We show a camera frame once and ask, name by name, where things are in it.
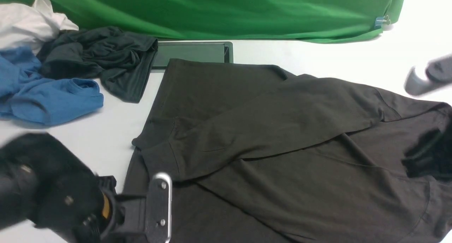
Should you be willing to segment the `black gripper body near pile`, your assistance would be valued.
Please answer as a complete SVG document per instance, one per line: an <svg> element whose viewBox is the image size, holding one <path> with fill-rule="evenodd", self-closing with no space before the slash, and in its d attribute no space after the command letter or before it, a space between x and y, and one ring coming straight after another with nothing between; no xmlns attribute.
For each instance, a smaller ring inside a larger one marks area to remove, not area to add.
<svg viewBox="0 0 452 243"><path fill-rule="evenodd" d="M97 209L73 230L75 243L151 243L146 233L144 195L123 195L114 190L113 176L94 176Z"/></svg>

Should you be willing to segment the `black gripper body at collar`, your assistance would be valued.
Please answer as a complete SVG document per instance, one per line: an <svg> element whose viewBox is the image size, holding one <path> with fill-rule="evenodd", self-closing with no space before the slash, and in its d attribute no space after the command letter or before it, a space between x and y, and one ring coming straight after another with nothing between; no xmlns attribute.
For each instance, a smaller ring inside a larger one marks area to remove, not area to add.
<svg viewBox="0 0 452 243"><path fill-rule="evenodd" d="M414 146L404 152L402 165L410 178L432 176L450 182L452 178L452 124L422 134Z"/></svg>

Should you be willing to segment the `black robot arm with PiPER label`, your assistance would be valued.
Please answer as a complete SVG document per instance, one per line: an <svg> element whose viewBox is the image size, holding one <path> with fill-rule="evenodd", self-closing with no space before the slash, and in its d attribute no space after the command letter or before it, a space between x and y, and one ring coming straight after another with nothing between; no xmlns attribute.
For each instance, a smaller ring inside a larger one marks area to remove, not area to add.
<svg viewBox="0 0 452 243"><path fill-rule="evenodd" d="M18 136L1 148L1 229L23 220L53 230L68 243L163 243L170 224L158 218L171 209L157 198L171 196L157 183L147 183L141 195L115 194L112 176L99 177L55 137L44 132ZM451 214L439 211L437 182L418 182L421 211L402 229L402 209L380 202L359 201L339 193L356 208L304 205L324 218L302 217L310 239L265 225L194 183L176 188L178 243L438 243L451 226Z"/></svg>

